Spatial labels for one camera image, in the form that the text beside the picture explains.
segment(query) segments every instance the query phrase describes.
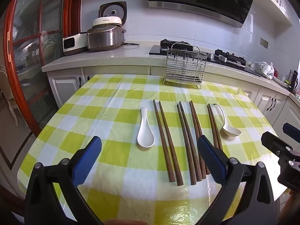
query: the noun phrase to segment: pair of chopsticks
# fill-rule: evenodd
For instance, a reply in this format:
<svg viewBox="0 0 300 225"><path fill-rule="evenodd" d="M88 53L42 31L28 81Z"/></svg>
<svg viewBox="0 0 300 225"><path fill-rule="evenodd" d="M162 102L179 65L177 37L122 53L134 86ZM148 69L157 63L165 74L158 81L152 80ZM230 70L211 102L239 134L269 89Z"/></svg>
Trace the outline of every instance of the pair of chopsticks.
<svg viewBox="0 0 300 225"><path fill-rule="evenodd" d="M207 110L211 124L212 136L214 139L214 147L223 150L220 133L210 104L207 105Z"/></svg>
<svg viewBox="0 0 300 225"><path fill-rule="evenodd" d="M203 135L203 133L201 130L200 122L199 122L198 115L196 113L196 109L195 109L193 101L190 101L190 111L192 112L193 123L194 123L194 128L195 128L195 133L196 133L196 140L198 140L199 137ZM201 154L199 152L198 152L198 155L199 155L199 162L200 162L202 178L205 179L206 175L210 174L210 171L206 167L204 160L201 157Z"/></svg>
<svg viewBox="0 0 300 225"><path fill-rule="evenodd" d="M201 181L203 179L202 172L201 172L198 156L196 153L194 141L192 138L192 134L181 102L177 104L177 110L180 118L185 148L187 152L187 162L190 171L191 185L195 185L196 181Z"/></svg>
<svg viewBox="0 0 300 225"><path fill-rule="evenodd" d="M171 152L171 156L172 156L172 160L173 160L173 165L174 165L174 169L175 169L177 186L181 186L181 185L183 185L183 179L182 179L182 175L181 175L181 172L180 172L180 167L179 167L178 159L177 159L177 156L176 156L174 144L173 144L173 141L172 141L172 138L171 138L171 134L170 134L168 123L167 123L167 120L166 120L166 117L165 117L163 106L161 105L160 101L158 103L159 103L159 107L160 107L160 111L161 111L161 116L163 118L163 123L165 125L166 134L167 134L167 138L168 138L168 142L169 142L169 146L170 146L170 152ZM157 110L157 106L156 106L155 100L153 100L153 104L154 104L156 119L157 119L157 123L158 123L158 128L159 128L159 134L160 134L160 138L161 138L161 143L162 143L162 146L163 146L163 154L164 154L165 160L166 160L166 166L167 166L167 172L168 172L168 176L169 176L169 181L170 182L174 182L175 181L175 176L174 176L174 172L173 172L173 168L172 168L172 164L171 164L171 159L170 159L170 156L169 156L169 150L168 150L168 147L167 147L164 130L163 130L163 127L162 127L162 124L161 124L161 120L159 118L159 114L158 114L158 110Z"/></svg>

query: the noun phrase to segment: wall switch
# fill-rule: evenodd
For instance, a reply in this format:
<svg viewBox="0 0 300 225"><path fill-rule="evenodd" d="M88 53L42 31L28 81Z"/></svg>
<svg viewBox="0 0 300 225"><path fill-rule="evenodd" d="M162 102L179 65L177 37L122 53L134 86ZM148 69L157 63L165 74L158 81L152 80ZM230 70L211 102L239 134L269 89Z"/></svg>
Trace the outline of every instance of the wall switch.
<svg viewBox="0 0 300 225"><path fill-rule="evenodd" d="M267 48L268 49L268 45L269 45L269 42L267 42L266 40L264 40L263 38L260 39L260 44Z"/></svg>

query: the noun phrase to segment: white tile wall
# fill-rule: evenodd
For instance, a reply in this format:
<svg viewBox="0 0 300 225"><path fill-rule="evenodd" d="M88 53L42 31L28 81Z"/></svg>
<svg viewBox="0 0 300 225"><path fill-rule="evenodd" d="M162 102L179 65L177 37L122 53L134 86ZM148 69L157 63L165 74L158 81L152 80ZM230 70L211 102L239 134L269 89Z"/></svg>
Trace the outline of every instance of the white tile wall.
<svg viewBox="0 0 300 225"><path fill-rule="evenodd" d="M253 4L242 28L235 28L205 16L175 10L148 7L148 0L82 0L81 31L87 31L98 17L100 5L108 2L127 2L127 41L184 40L208 49L221 49L243 56L250 61L273 62L286 75L298 69L300 25L289 4L293 26L284 30ZM269 42L268 49L260 45L260 38Z"/></svg>

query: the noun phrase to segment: spoon bowl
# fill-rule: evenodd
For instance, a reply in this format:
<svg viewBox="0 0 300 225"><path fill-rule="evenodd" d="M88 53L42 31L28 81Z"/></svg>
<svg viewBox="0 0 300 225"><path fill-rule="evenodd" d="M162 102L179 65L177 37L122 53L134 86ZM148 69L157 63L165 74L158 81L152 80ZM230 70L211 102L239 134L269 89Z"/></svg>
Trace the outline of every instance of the spoon bowl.
<svg viewBox="0 0 300 225"><path fill-rule="evenodd" d="M223 117L224 117L224 125L223 125L223 131L225 134L227 134L228 136L230 137L236 137L236 136L239 136L242 132L241 130L237 129L237 128L234 128L234 127L231 127L228 125L227 123L227 116L226 114L224 113L222 107L220 107L221 111L222 111L222 114L223 114Z"/></svg>
<svg viewBox="0 0 300 225"><path fill-rule="evenodd" d="M147 108L141 107L142 122L137 134L137 143L141 147L149 148L154 145L154 135L150 128L147 116Z"/></svg>

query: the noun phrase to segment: black cabinet handle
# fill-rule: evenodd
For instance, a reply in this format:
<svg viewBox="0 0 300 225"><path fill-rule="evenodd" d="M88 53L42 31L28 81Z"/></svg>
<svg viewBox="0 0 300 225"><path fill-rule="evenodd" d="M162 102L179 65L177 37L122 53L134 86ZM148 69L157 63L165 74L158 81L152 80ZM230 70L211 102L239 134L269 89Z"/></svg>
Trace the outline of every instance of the black cabinet handle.
<svg viewBox="0 0 300 225"><path fill-rule="evenodd" d="M274 101L274 107L276 106L276 101L277 101L277 98L275 98L275 101Z"/></svg>
<svg viewBox="0 0 300 225"><path fill-rule="evenodd" d="M274 100L274 97L272 97L272 103L271 103L270 107L267 109L267 111L272 107L272 105L273 105L273 100Z"/></svg>

